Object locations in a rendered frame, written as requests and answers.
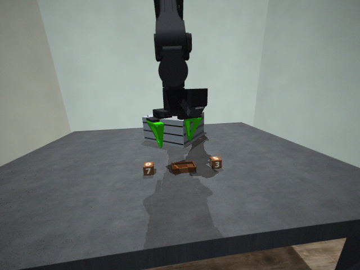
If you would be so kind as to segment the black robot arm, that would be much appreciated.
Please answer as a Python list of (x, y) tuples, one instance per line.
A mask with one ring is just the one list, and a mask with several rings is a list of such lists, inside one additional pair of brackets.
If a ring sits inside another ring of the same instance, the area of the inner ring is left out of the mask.
[(164, 110), (184, 110), (188, 116), (200, 116), (208, 104), (208, 89), (179, 89), (185, 86), (188, 76), (185, 61), (188, 61), (192, 51), (192, 34), (186, 33), (183, 20), (183, 0), (179, 0), (178, 11), (178, 0), (154, 0), (154, 6), (155, 58), (157, 62), (161, 61), (159, 77), (163, 87), (176, 87), (163, 89)]

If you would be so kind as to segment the brown number cube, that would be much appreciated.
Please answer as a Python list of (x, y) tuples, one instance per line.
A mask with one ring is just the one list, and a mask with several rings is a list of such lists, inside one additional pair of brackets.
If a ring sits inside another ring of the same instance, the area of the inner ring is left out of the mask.
[(143, 164), (143, 175), (154, 175), (154, 162), (147, 162)]
[(222, 167), (222, 160), (219, 156), (210, 157), (210, 166), (212, 169), (218, 169)]

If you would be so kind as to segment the orange rectangular tray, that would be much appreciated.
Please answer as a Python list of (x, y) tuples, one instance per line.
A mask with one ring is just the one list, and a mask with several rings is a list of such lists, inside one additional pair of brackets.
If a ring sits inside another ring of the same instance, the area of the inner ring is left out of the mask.
[(172, 174), (196, 172), (194, 161), (183, 161), (171, 163)]

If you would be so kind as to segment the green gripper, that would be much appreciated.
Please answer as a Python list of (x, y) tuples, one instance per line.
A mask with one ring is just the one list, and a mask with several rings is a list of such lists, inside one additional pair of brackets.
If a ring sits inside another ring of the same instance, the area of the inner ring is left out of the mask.
[[(157, 144), (160, 148), (163, 146), (163, 134), (164, 134), (164, 123), (160, 122), (160, 119), (165, 118), (172, 118), (173, 116), (177, 116), (177, 119), (184, 120), (184, 126), (186, 130), (187, 139), (190, 141), (196, 128), (198, 127), (199, 123), (201, 122), (201, 117), (191, 117), (186, 114), (184, 110), (178, 111), (166, 111), (163, 109), (153, 109), (153, 117), (146, 118), (146, 122), (150, 129), (152, 130)], [(193, 122), (191, 132), (190, 132), (190, 122)], [(159, 135), (159, 136), (158, 136)]]

